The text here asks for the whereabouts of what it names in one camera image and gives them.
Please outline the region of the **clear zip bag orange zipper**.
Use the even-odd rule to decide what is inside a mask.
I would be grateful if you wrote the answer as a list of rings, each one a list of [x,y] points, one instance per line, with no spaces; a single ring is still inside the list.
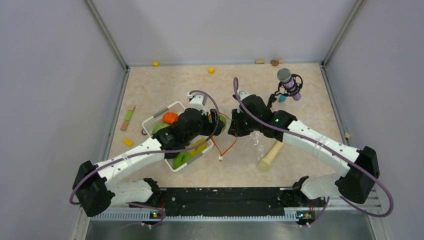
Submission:
[[[254,131],[247,136],[228,134],[231,118],[229,113],[220,112],[220,118],[225,122],[224,131],[213,137],[209,156],[217,162],[230,160],[248,160],[258,162],[265,155],[263,136]]]

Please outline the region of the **microphone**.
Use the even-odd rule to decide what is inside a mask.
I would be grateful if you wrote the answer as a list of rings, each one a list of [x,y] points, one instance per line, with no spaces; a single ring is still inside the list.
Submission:
[[[300,75],[292,73],[288,68],[281,68],[277,72],[277,79],[279,80],[277,91],[269,96],[266,105],[268,108],[272,107],[278,96],[293,98],[295,101],[299,101],[302,98],[301,90],[304,81]]]

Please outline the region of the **green apple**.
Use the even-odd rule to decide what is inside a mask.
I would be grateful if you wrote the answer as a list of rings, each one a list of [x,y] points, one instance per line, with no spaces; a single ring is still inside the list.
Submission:
[[[209,120],[209,123],[212,123],[213,120],[212,120],[212,115],[211,114],[208,115],[208,120]],[[224,114],[220,113],[219,120],[222,122],[222,126],[220,126],[220,132],[222,133],[226,129],[227,118],[226,118],[226,116]]]

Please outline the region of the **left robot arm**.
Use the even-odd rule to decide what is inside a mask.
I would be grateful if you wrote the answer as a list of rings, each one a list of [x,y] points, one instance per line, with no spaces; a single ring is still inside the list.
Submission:
[[[204,112],[189,107],[172,120],[164,117],[143,143],[109,160],[82,163],[69,201],[79,205],[88,217],[95,217],[113,205],[132,202],[154,207],[161,198],[154,180],[121,181],[152,163],[176,159],[179,155],[191,157],[193,150],[206,146],[225,127],[226,120],[216,109]]]

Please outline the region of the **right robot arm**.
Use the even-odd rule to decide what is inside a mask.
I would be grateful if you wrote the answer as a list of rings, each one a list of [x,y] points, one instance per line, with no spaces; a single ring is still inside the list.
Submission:
[[[300,188],[293,192],[297,205],[307,206],[313,199],[332,196],[342,196],[356,204],[365,203],[375,182],[352,163],[378,178],[380,170],[373,148],[358,149],[336,142],[284,110],[272,111],[255,94],[242,91],[239,97],[242,104],[231,111],[229,135],[244,137],[259,132],[298,147],[335,170],[329,175],[302,178]]]

